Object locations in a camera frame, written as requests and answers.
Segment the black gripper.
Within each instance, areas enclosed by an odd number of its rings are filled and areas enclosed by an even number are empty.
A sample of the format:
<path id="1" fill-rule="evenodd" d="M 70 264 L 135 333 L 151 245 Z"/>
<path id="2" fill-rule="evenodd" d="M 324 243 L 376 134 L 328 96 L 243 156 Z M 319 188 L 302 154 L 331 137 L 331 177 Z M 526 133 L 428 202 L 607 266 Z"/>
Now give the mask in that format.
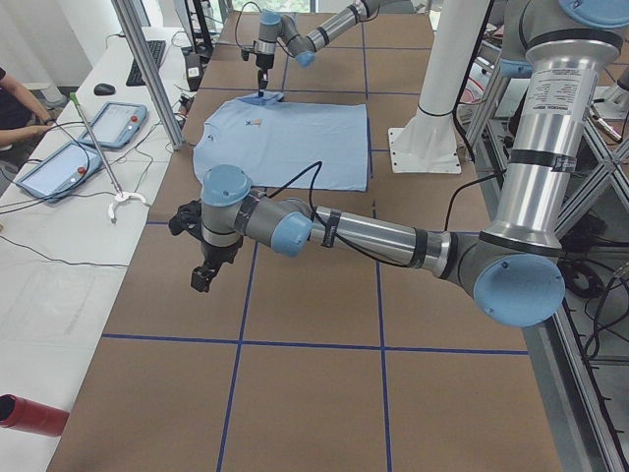
<path id="1" fill-rule="evenodd" d="M 257 53 L 256 65 L 259 68 L 259 70 L 257 71 L 257 94 L 264 94 L 264 91 L 268 88 L 267 72 L 273 68 L 274 58 L 274 53 Z"/>
<path id="2" fill-rule="evenodd" d="M 215 275 L 223 264 L 234 263 L 241 248 L 241 237 L 228 246 L 216 246 L 205 241 L 200 243 L 203 255 L 202 266 L 197 266 L 191 274 L 191 287 L 198 292 L 208 292 Z"/>

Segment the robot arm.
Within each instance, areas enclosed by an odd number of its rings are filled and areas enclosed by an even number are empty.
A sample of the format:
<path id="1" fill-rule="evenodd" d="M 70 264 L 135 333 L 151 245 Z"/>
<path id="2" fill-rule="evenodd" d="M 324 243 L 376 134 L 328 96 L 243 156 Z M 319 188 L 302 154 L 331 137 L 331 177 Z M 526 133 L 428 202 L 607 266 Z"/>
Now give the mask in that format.
<path id="1" fill-rule="evenodd" d="M 475 231 L 486 224 L 473 164 L 455 174 L 396 173 L 387 130 L 411 115 L 428 69 L 434 34 L 428 19 L 385 14 L 354 27 L 320 53 L 309 68 L 279 54 L 273 89 L 291 102 L 363 104 L 364 141 L 372 150 L 359 177 L 362 192 L 317 191 L 314 200 L 360 215 L 437 230 L 444 223 Z M 378 265 L 355 252 L 310 244 L 296 258 L 246 242 L 206 293 L 193 293 L 188 319 L 210 337 L 232 337 L 242 327 L 253 339 L 369 344 L 380 316 L 396 330 L 450 322 L 488 326 L 465 293 L 412 269 Z"/>
<path id="2" fill-rule="evenodd" d="M 435 16 L 427 8 L 404 10 L 411 6 L 408 1 L 355 1 L 307 34 L 292 16 L 261 11 L 258 39 L 242 51 L 244 57 L 256 57 L 257 95 L 266 92 L 276 49 L 312 75 L 290 90 L 391 91 L 372 81 L 395 75 L 384 55 L 391 52 L 397 65 L 408 59 L 412 66 L 425 66 L 434 43 Z"/>

